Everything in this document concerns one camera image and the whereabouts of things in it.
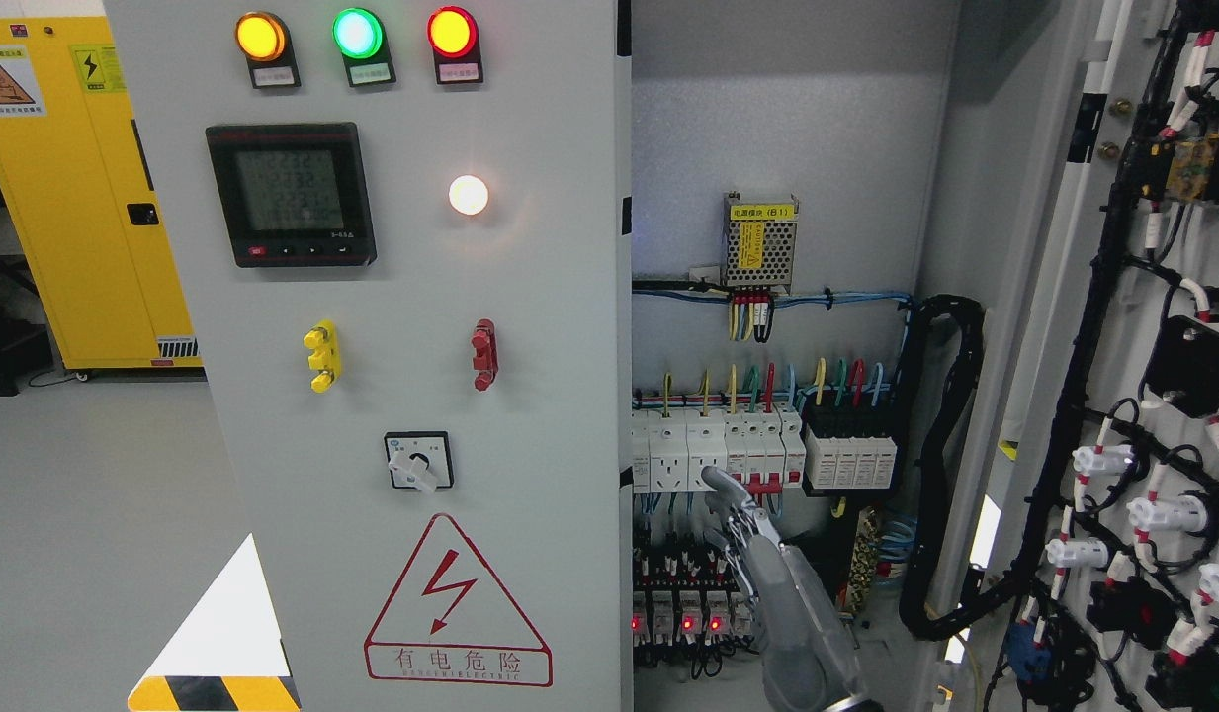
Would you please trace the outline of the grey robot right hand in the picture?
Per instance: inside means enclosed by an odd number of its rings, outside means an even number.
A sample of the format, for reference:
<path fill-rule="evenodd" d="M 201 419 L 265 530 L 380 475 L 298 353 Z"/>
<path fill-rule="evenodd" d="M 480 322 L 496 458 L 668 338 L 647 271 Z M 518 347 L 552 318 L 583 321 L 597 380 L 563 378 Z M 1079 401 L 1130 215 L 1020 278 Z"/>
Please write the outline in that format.
<path fill-rule="evenodd" d="M 880 711 L 862 682 L 856 646 L 798 547 L 781 540 L 767 510 L 718 466 L 705 466 L 707 505 L 722 514 L 708 530 L 748 597 L 764 697 L 775 711 Z"/>

